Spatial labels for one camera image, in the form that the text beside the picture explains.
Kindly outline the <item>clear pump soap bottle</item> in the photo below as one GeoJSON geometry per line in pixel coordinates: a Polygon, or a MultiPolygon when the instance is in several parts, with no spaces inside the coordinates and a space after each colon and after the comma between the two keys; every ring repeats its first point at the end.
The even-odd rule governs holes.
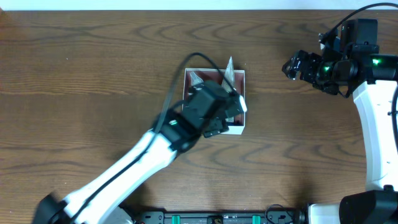
{"type": "Polygon", "coordinates": [[[195,86],[204,82],[203,79],[200,78],[195,72],[190,72],[189,75],[190,75],[191,86],[195,86]]]}

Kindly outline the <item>white floral lotion tube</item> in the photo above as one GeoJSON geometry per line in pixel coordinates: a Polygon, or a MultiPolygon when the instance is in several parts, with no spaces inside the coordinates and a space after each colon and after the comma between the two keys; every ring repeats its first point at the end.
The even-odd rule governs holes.
{"type": "Polygon", "coordinates": [[[224,78],[221,86],[227,91],[232,92],[234,90],[235,85],[235,77],[234,77],[234,66],[233,66],[233,58],[230,57],[226,70],[224,72],[224,78]]]}

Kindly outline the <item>green white soap bar pack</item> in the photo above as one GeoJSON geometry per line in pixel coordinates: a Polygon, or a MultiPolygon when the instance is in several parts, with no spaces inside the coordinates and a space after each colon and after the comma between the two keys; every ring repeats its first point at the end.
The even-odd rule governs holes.
{"type": "Polygon", "coordinates": [[[234,124],[234,117],[226,118],[226,122],[228,126],[232,126],[234,124]]]}

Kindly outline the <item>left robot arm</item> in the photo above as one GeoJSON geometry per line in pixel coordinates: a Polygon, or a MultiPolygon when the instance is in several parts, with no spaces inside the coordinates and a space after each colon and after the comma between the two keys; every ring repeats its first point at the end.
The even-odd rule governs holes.
{"type": "Polygon", "coordinates": [[[159,115],[154,127],[120,160],[95,180],[56,201],[42,199],[34,223],[105,223],[119,204],[156,172],[190,150],[204,136],[228,131],[226,115],[184,108],[159,115]]]}

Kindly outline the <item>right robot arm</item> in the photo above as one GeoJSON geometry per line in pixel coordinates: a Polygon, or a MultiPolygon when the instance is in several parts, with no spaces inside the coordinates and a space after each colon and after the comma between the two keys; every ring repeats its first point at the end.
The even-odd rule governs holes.
{"type": "Polygon", "coordinates": [[[397,223],[397,57],[352,52],[326,61],[299,50],[282,71],[331,95],[348,86],[363,130],[366,190],[339,203],[310,205],[308,223],[397,223]]]}

